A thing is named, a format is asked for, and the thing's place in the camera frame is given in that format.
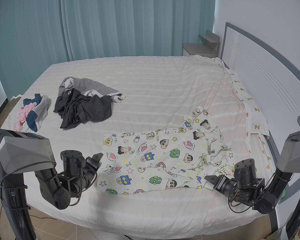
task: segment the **nightstand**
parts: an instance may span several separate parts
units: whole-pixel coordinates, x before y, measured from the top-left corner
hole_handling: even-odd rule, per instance
[[[182,55],[201,55],[203,57],[213,58],[217,56],[220,37],[209,30],[205,31],[205,35],[199,35],[204,39],[204,44],[184,43]]]

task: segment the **bed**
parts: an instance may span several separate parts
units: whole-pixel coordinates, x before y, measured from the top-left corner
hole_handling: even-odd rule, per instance
[[[229,37],[228,34],[224,42],[229,41]],[[226,69],[227,65],[221,59],[199,55],[96,58],[54,64],[32,84],[22,99],[40,93],[48,95],[52,101],[48,116],[37,133],[50,139],[58,172],[62,171],[60,152],[65,149],[76,149],[85,157],[92,156],[101,151],[104,134],[175,128],[181,126],[182,115],[190,114],[201,105],[218,124],[226,145],[234,149],[236,161],[251,156],[256,161],[257,176],[269,179],[275,171],[272,155],[275,148],[270,149],[265,144],[266,132],[262,129],[258,131],[253,127],[247,131],[247,112],[238,98],[237,85],[234,86],[235,81],[243,83],[244,74],[240,71],[242,67],[235,69],[232,46],[237,44],[223,44],[222,54],[222,59],[232,69]],[[59,128],[61,119],[53,109],[58,86],[66,76],[99,81],[122,91],[126,98],[112,104],[113,114],[109,119],[62,130]],[[260,95],[254,97],[256,91],[251,83],[244,82],[244,85],[243,90],[249,89],[255,100],[257,97],[259,108],[264,112],[265,104],[259,101]],[[13,129],[22,99],[5,120],[3,129]],[[261,216],[253,210],[242,214],[231,212],[223,195],[206,188],[180,187],[112,195],[97,191],[96,184],[82,195],[78,205],[57,210],[40,195],[34,173],[24,174],[24,180],[28,185],[28,203],[50,216],[84,227],[141,238],[180,239],[216,234]],[[238,211],[243,209],[243,206],[237,207]]]

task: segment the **curtain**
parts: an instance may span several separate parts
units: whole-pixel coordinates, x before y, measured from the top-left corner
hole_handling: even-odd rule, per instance
[[[10,99],[54,63],[181,56],[214,12],[215,0],[0,0],[0,81]]]

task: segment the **wooden floor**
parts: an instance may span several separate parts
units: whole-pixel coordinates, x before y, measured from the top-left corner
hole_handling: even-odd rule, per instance
[[[11,100],[0,114],[0,126],[3,124],[7,115],[16,105],[20,98]],[[41,240],[124,240],[128,239],[122,235],[106,233],[95,229],[87,229],[69,222],[54,219],[39,219],[37,217],[49,217],[43,212],[31,208],[29,210],[32,224]],[[269,216],[263,216],[252,223],[240,226],[232,230],[215,235],[200,235],[185,240],[259,240],[266,237],[271,232]],[[2,210],[0,216],[0,237],[1,240],[14,240],[14,233],[9,225],[5,211]],[[134,240],[145,240],[144,238],[131,237]]]

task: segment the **headboard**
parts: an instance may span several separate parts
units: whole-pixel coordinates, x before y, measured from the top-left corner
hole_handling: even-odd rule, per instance
[[[228,22],[220,58],[262,110],[271,148],[279,157],[287,136],[300,130],[300,71],[274,48]]]

